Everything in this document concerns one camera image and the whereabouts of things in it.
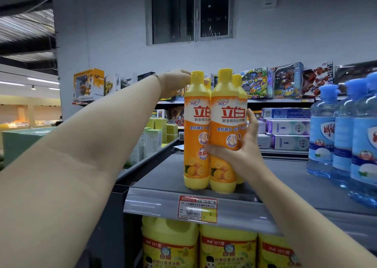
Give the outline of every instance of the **person's right arm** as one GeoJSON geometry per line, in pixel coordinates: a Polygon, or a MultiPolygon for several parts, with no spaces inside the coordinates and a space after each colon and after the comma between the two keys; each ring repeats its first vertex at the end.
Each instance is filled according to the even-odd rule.
{"type": "Polygon", "coordinates": [[[229,162],[266,205],[303,267],[377,267],[377,258],[281,182],[264,164],[257,143],[258,124],[250,125],[242,148],[231,151],[209,145],[206,150],[229,162]]]}

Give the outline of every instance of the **hand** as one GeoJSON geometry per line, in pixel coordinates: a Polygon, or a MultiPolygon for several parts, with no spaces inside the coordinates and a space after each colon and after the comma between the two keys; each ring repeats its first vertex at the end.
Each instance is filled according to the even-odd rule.
{"type": "Polygon", "coordinates": [[[258,121],[251,109],[247,110],[250,124],[242,138],[242,147],[238,151],[232,151],[225,147],[206,145],[205,150],[227,161],[233,170],[246,180],[250,180],[258,174],[269,171],[264,164],[262,154],[258,147],[258,121]]]}
{"type": "Polygon", "coordinates": [[[160,98],[169,98],[178,94],[178,90],[190,84],[191,72],[187,70],[172,70],[158,75],[161,82],[160,98]]]}

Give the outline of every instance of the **dark window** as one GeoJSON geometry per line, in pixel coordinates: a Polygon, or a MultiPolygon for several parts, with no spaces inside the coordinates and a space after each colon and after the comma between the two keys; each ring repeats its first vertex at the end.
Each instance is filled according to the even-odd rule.
{"type": "Polygon", "coordinates": [[[229,0],[200,1],[200,36],[228,35],[229,0]]]}
{"type": "Polygon", "coordinates": [[[152,0],[153,44],[194,40],[194,0],[152,0]]]}

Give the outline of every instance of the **yellow bottle cap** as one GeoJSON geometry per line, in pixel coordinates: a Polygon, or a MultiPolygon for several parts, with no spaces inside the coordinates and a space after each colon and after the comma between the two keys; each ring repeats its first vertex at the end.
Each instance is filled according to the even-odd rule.
{"type": "Polygon", "coordinates": [[[191,84],[204,84],[204,72],[201,70],[192,71],[191,84]]]}
{"type": "Polygon", "coordinates": [[[242,76],[241,75],[233,75],[233,84],[235,87],[242,86],[242,76]]]}
{"type": "Polygon", "coordinates": [[[205,88],[211,90],[211,79],[210,78],[205,78],[205,80],[208,80],[208,83],[205,84],[205,88]]]}
{"type": "Polygon", "coordinates": [[[220,69],[218,76],[218,82],[232,82],[232,69],[220,69]]]}

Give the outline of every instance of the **ceiling light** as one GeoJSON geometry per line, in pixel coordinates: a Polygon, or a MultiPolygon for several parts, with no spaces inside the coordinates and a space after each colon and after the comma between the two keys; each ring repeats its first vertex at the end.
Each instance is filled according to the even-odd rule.
{"type": "Polygon", "coordinates": [[[40,82],[47,82],[47,83],[53,83],[53,84],[59,84],[57,81],[52,80],[41,80],[40,78],[27,78],[28,80],[34,80],[34,81],[40,81],[40,82]]]}
{"type": "Polygon", "coordinates": [[[0,83],[3,83],[3,84],[10,84],[10,85],[21,85],[21,86],[25,86],[24,84],[21,84],[21,83],[14,83],[14,82],[7,82],[7,81],[0,81],[0,83]]]}

